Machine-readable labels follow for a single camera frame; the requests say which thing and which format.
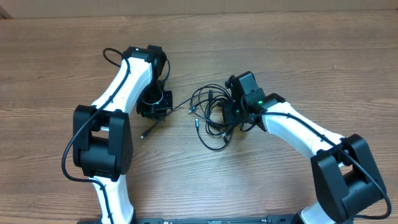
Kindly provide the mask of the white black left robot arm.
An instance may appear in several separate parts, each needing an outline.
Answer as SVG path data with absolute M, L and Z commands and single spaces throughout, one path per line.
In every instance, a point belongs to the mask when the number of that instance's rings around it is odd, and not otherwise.
M 170 64 L 162 47 L 128 47 L 120 56 L 118 74 L 106 91 L 75 109 L 66 148 L 82 169 L 81 181 L 94 185 L 102 211 L 98 223 L 134 223 L 126 181 L 133 155 L 132 111 L 159 123 L 173 109 L 172 92 L 160 78 Z

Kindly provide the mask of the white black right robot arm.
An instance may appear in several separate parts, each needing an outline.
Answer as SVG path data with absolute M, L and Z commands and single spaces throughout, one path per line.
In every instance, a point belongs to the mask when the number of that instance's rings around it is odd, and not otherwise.
M 234 93 L 230 127 L 249 123 L 291 145 L 311 163 L 317 201 L 291 216 L 291 223 L 353 223 L 383 220 L 392 213 L 386 186 L 367 141 L 344 137 L 298 113 L 277 94 Z

